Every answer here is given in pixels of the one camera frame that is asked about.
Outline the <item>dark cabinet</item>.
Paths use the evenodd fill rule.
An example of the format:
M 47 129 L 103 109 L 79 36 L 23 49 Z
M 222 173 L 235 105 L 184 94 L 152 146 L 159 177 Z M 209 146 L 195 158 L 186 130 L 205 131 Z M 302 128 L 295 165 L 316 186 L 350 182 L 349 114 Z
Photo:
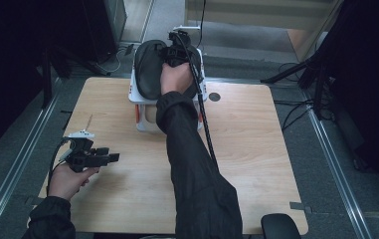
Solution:
M 91 36 L 91 58 L 106 61 L 118 52 L 127 14 L 123 0 L 83 0 Z

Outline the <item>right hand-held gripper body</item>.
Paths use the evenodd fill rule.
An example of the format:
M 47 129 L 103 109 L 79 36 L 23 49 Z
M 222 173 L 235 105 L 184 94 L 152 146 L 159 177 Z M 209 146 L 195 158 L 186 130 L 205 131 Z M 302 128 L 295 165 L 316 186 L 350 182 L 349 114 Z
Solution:
M 171 45 L 162 50 L 164 61 L 169 66 L 179 66 L 184 63 L 192 63 L 195 66 L 201 64 L 198 50 L 192 45 L 187 32 L 177 30 L 169 33 Z

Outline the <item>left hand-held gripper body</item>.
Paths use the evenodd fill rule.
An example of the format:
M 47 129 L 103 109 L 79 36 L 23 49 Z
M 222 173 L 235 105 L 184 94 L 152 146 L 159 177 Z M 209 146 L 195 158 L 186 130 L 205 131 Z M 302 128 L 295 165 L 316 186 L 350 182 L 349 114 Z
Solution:
M 104 165 L 104 158 L 96 154 L 93 149 L 92 138 L 95 135 L 85 129 L 72 132 L 67 136 L 70 149 L 65 161 L 74 172 L 82 172 L 86 167 L 100 167 Z

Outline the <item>cream perforated clog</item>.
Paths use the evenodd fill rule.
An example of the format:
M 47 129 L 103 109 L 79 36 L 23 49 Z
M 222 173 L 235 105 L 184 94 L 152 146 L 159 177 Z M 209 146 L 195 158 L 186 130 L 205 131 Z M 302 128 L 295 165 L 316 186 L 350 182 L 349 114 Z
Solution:
M 150 123 L 156 123 L 157 108 L 155 105 L 148 105 L 145 107 L 145 118 Z

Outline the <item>white shoe rack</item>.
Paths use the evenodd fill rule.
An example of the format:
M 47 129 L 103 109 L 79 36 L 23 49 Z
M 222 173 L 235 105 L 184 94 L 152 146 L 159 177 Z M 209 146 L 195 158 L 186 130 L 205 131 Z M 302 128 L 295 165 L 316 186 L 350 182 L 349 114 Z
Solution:
M 202 94 L 202 102 L 205 102 L 207 100 L 207 94 L 206 94 L 206 85 L 204 83 L 205 74 L 204 74 L 203 58 L 202 58 L 202 52 L 199 49 L 197 50 L 199 54 L 201 55 L 201 60 L 202 60 L 201 70 L 202 70 L 202 75 L 203 75 L 203 81 L 198 86 L 198 93 Z M 201 128 L 203 126 L 203 117 L 202 117 L 202 111 L 200 110 L 198 93 L 195 95 L 195 97 L 192 100 L 193 100 L 193 105 L 198 114 L 198 128 Z M 135 80 L 135 75 L 134 75 L 134 60 L 133 60 L 128 99 L 131 103 L 135 105 L 136 128 L 139 131 L 161 132 L 161 129 L 158 127 L 157 123 L 150 123 L 145 118 L 145 107 L 148 105 L 156 106 L 156 103 L 160 98 L 161 96 L 157 100 L 152 101 L 152 100 L 145 99 L 139 93 L 138 88 L 136 86 L 136 80 Z

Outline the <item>black tripod stand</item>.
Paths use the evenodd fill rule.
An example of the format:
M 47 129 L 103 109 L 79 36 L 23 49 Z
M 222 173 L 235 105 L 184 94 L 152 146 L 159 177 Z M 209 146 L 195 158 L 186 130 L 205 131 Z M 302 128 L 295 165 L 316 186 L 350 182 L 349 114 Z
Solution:
M 328 33 L 323 39 L 317 50 L 306 60 L 295 64 L 293 67 L 278 73 L 268 79 L 262 80 L 265 84 L 274 84 L 288 76 L 294 75 L 297 72 L 303 71 L 297 85 L 303 89 L 308 89 L 312 83 L 315 83 L 313 112 L 319 120 L 323 120 L 323 91 L 324 84 L 330 79 L 328 67 L 333 59 L 334 52 L 337 50 L 337 39 L 332 33 Z

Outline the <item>dark curtain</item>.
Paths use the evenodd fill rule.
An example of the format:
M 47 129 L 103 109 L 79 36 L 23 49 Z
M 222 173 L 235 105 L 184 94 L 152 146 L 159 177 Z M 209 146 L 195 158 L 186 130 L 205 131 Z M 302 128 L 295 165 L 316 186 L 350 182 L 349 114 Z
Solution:
M 0 0 L 0 138 L 40 92 L 37 0 Z
M 329 35 L 331 89 L 360 135 L 353 150 L 379 173 L 379 0 L 344 0 Z

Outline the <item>person's right hand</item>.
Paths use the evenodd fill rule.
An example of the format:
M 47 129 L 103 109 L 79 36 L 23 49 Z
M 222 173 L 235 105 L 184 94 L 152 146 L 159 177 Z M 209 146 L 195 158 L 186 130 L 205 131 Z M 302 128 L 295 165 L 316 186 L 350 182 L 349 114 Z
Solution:
M 193 82 L 192 73 L 188 63 L 176 67 L 170 67 L 168 64 L 162 65 L 160 76 L 161 94 L 169 92 L 178 92 L 183 94 Z

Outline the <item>person's left hand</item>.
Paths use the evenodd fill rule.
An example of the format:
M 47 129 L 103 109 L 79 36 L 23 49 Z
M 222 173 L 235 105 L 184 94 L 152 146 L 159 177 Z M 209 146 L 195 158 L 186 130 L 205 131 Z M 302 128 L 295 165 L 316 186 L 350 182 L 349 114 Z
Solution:
M 53 172 L 48 195 L 70 201 L 83 186 L 90 182 L 90 178 L 98 172 L 98 167 L 90 167 L 82 172 L 74 172 L 68 165 L 62 164 Z

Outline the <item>metal floor rail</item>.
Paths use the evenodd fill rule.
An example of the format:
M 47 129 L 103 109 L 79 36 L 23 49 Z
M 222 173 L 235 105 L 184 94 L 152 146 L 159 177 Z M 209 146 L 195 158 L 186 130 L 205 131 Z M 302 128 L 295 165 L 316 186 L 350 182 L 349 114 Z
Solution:
M 309 120 L 317 136 L 320 147 L 322 148 L 337 191 L 343 202 L 347 216 L 350 220 L 357 239 L 373 239 L 364 214 L 342 170 L 338 157 L 333 149 L 332 143 L 330 142 L 323 123 L 315 115 L 313 104 L 308 104 L 306 108 L 308 109 Z
M 31 154 L 42 134 L 44 127 L 46 126 L 59 97 L 59 90 L 62 87 L 63 81 L 60 78 L 54 80 L 53 97 L 48 100 L 46 105 L 38 110 L 35 120 L 32 123 L 32 127 L 26 135 L 21 147 L 15 154 L 15 158 L 11 163 L 9 170 L 3 177 L 0 184 L 0 216 L 2 215 L 8 200 L 10 199 L 13 190 L 15 189 L 20 176 L 22 175 Z

